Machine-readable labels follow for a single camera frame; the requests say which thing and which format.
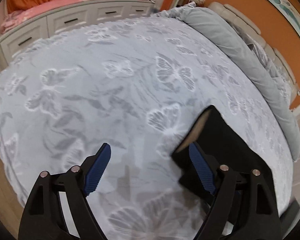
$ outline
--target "light blue bedspread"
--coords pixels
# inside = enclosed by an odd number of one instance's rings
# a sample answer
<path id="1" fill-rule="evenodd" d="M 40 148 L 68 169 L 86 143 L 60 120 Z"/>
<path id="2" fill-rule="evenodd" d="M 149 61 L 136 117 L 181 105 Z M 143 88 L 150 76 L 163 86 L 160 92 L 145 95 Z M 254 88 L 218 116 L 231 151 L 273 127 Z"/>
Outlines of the light blue bedspread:
<path id="1" fill-rule="evenodd" d="M 0 73 L 0 158 L 24 205 L 41 171 L 65 172 L 107 142 L 110 163 L 87 199 L 108 239 L 192 239 L 200 201 L 169 154 L 209 105 L 270 166 L 284 211 L 292 158 L 268 104 L 215 44 L 172 18 L 92 25 L 20 53 Z"/>

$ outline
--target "drawer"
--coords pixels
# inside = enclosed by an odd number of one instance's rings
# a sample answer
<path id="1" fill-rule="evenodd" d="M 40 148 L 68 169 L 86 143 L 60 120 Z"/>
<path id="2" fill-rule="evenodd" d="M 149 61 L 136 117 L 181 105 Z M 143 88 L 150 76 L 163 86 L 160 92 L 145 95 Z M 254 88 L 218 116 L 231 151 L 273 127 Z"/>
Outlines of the drawer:
<path id="1" fill-rule="evenodd" d="M 105 2 L 92 5 L 92 15 L 94 15 L 92 24 L 123 19 L 125 7 L 126 3 L 124 2 Z"/>
<path id="2" fill-rule="evenodd" d="M 89 5 L 82 5 L 47 15 L 49 35 L 89 24 Z"/>
<path id="3" fill-rule="evenodd" d="M 48 37 L 47 19 L 42 17 L 13 32 L 0 42 L 0 46 L 9 63 L 13 60 L 13 55 L 18 51 L 27 48 L 32 42 L 40 38 L 45 39 Z"/>
<path id="4" fill-rule="evenodd" d="M 128 17 L 147 17 L 150 15 L 151 7 L 150 3 L 130 3 Z"/>

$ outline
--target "pillow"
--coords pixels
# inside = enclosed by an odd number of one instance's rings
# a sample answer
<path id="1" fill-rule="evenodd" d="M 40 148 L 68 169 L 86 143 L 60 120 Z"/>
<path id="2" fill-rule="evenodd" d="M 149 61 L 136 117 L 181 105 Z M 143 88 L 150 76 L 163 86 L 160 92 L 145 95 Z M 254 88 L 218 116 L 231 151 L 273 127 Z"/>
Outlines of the pillow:
<path id="1" fill-rule="evenodd" d="M 281 96 L 289 107 L 291 104 L 291 94 L 292 88 L 287 80 L 286 76 L 283 74 L 282 70 L 276 66 L 273 61 L 266 54 L 264 49 L 250 36 L 251 42 L 253 43 L 252 52 L 258 58 L 263 67 L 267 70 L 272 80 L 275 82 Z"/>
<path id="2" fill-rule="evenodd" d="M 252 50 L 254 43 L 252 42 L 252 38 L 238 25 L 232 23 L 231 21 L 223 18 L 239 35 L 239 37 L 244 41 L 245 44 L 249 47 L 250 50 Z"/>

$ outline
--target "metal pivot pin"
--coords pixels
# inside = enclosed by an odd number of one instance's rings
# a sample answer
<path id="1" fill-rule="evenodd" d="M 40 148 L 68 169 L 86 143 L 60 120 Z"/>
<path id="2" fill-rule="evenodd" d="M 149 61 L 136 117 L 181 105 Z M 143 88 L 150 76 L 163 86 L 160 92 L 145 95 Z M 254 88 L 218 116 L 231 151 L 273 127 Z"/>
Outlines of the metal pivot pin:
<path id="1" fill-rule="evenodd" d="M 76 165 L 71 168 L 72 172 L 78 172 L 80 170 L 80 166 Z"/>
<path id="2" fill-rule="evenodd" d="M 255 175 L 255 176 L 259 176 L 261 174 L 261 172 L 259 170 L 255 169 L 255 170 L 252 171 L 252 174 Z"/>
<path id="3" fill-rule="evenodd" d="M 220 170 L 222 170 L 222 171 L 229 171 L 229 167 L 227 165 L 225 165 L 225 164 L 222 164 L 220 166 Z"/>
<path id="4" fill-rule="evenodd" d="M 49 174 L 49 172 L 43 171 L 43 172 L 40 173 L 40 177 L 45 178 L 45 177 L 47 177 L 48 174 Z"/>

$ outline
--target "white drawer cabinet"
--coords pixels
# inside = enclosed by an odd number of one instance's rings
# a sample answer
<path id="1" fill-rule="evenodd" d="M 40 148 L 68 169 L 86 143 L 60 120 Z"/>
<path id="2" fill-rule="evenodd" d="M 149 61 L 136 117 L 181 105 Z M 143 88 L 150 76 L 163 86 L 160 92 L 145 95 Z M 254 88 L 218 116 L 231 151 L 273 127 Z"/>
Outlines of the white drawer cabinet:
<path id="1" fill-rule="evenodd" d="M 15 31 L 1 41 L 0 45 L 9 63 L 12 61 L 13 55 L 18 51 L 27 48 L 32 42 L 40 38 L 48 37 L 47 19 L 43 17 Z"/>
<path id="2" fill-rule="evenodd" d="M 82 5 L 47 15 L 49 36 L 88 25 L 89 5 Z"/>
<path id="3" fill-rule="evenodd" d="M 125 18 L 147 17 L 154 3 L 147 0 L 88 0 L 33 17 L 0 37 L 7 63 L 13 55 L 40 38 L 86 25 Z"/>
<path id="4" fill-rule="evenodd" d="M 127 17 L 135 18 L 149 16 L 151 13 L 151 8 L 152 7 L 148 4 L 130 3 Z"/>
<path id="5" fill-rule="evenodd" d="M 91 7 L 92 24 L 124 19 L 126 6 L 127 3 L 122 2 L 105 2 L 98 4 L 98 6 Z"/>

